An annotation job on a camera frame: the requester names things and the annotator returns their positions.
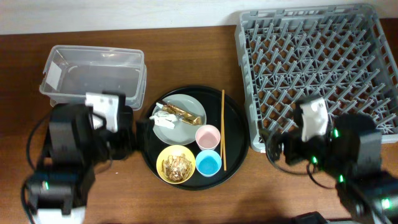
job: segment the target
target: wooden chopstick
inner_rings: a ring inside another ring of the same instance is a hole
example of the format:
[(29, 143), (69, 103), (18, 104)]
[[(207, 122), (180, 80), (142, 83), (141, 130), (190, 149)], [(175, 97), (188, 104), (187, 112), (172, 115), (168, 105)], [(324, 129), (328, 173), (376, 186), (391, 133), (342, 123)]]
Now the wooden chopstick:
[(225, 127), (224, 127), (224, 101), (225, 101), (225, 91), (222, 91), (222, 97), (221, 97), (221, 139), (222, 139), (222, 145), (221, 145), (221, 151), (222, 151), (222, 156), (224, 160), (224, 171), (226, 171), (226, 151), (225, 151)]

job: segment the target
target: blue cup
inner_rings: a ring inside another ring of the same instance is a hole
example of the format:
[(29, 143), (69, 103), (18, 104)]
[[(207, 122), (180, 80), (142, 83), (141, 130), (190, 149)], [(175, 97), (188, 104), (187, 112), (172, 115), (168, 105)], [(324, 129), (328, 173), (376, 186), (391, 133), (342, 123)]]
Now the blue cup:
[(201, 175), (211, 177), (220, 170), (221, 157), (216, 151), (204, 150), (197, 155), (196, 167)]

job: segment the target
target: gray dish drying rack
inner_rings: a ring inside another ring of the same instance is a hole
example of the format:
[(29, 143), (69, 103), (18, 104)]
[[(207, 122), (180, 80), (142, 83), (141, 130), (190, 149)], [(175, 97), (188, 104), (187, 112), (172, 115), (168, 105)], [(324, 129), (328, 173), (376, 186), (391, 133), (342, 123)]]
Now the gray dish drying rack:
[(247, 11), (235, 32), (251, 146), (265, 152), (259, 129), (297, 127), (302, 96), (321, 95), (330, 118), (370, 115), (383, 143), (398, 141), (398, 69), (368, 4)]

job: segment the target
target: chopsticks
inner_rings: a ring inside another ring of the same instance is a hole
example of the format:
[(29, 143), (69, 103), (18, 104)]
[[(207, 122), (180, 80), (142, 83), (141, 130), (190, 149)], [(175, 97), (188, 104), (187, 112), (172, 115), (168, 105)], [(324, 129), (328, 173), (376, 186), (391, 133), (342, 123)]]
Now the chopsticks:
[(221, 97), (221, 145), (220, 145), (220, 156), (221, 156), (221, 160), (224, 160), (224, 171), (226, 171), (224, 101), (225, 101), (225, 91), (223, 90), (222, 91), (222, 97)]

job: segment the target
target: round black tray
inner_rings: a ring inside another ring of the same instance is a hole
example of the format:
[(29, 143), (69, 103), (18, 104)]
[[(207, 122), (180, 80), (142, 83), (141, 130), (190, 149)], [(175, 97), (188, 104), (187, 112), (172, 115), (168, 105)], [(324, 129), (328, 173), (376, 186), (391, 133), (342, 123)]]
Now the round black tray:
[[(206, 123), (216, 126), (221, 130), (220, 91), (206, 86), (187, 86), (173, 90), (160, 97), (159, 100), (174, 94), (186, 94), (196, 98), (205, 108), (207, 116)], [(146, 118), (151, 116), (154, 108), (155, 103), (149, 108)], [(223, 167), (221, 167), (220, 171), (213, 177), (204, 177), (196, 170), (192, 177), (186, 182), (182, 184), (171, 184), (171, 186), (185, 190), (205, 190), (228, 180), (239, 169), (248, 153), (250, 142), (249, 128), (245, 115), (237, 104), (227, 95), (225, 95), (224, 119), (227, 171), (224, 171)], [(150, 142), (146, 144), (142, 155), (151, 171), (161, 179), (156, 171), (156, 160), (160, 152), (169, 145), (157, 138), (152, 129), (149, 133), (149, 139)], [(195, 141), (191, 144), (187, 144), (185, 147), (189, 148), (195, 157), (201, 152)], [(215, 151), (220, 153), (220, 145), (217, 146)]]

